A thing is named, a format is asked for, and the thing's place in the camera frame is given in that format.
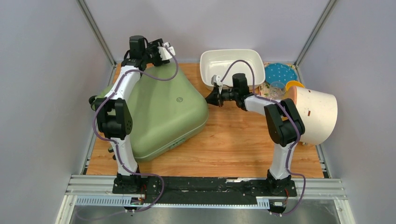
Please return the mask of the white plastic tub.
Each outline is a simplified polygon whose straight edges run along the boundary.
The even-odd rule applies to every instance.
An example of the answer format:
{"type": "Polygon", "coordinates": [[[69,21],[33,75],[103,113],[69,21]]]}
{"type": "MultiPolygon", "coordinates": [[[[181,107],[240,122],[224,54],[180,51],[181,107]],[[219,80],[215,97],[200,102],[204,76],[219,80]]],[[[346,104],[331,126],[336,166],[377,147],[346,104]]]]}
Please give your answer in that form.
{"type": "Polygon", "coordinates": [[[200,58],[200,75],[202,82],[209,90],[213,89],[211,78],[213,75],[223,77],[230,65],[237,60],[223,84],[232,87],[232,75],[244,73],[250,89],[258,87],[265,81],[264,63],[255,50],[252,49],[218,49],[204,52],[200,58]]]}

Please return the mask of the green hard-shell suitcase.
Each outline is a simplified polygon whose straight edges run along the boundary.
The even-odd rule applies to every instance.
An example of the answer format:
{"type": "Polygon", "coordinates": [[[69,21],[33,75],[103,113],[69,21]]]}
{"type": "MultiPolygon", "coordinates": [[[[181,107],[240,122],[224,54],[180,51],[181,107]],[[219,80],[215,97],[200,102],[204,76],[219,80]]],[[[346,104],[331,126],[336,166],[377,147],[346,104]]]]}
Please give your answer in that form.
{"type": "Polygon", "coordinates": [[[174,63],[146,69],[127,105],[136,162],[150,161],[205,127],[209,110],[203,96],[174,63]]]}

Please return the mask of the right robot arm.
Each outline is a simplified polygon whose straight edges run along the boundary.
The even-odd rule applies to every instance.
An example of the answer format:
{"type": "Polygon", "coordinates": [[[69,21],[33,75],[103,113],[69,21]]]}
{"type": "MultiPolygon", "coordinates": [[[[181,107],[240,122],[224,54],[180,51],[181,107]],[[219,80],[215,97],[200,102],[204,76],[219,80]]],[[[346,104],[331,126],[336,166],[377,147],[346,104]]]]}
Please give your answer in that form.
{"type": "Polygon", "coordinates": [[[232,76],[231,88],[223,88],[221,77],[214,75],[213,90],[205,98],[210,105],[222,107],[225,101],[234,101],[238,108],[263,115],[274,143],[274,154],[267,171],[266,189],[271,195],[286,192],[291,185],[290,164],[294,149],[305,133],[305,126],[290,98],[274,100],[257,96],[250,91],[245,74],[232,76]]]}

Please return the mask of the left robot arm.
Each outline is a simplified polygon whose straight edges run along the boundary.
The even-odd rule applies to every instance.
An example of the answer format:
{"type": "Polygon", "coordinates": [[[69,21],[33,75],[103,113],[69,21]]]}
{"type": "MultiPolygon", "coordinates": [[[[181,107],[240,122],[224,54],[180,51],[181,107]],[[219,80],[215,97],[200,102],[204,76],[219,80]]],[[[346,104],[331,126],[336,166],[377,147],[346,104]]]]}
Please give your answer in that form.
{"type": "Polygon", "coordinates": [[[114,85],[105,96],[90,98],[95,110],[93,128],[96,133],[103,133],[103,140],[110,142],[117,162],[118,171],[113,184],[115,194],[137,194],[143,188],[131,147],[133,119],[127,101],[147,64],[159,66],[169,62],[161,55],[164,46],[166,43],[162,39],[148,42],[141,35],[131,36],[129,50],[114,85]]]}

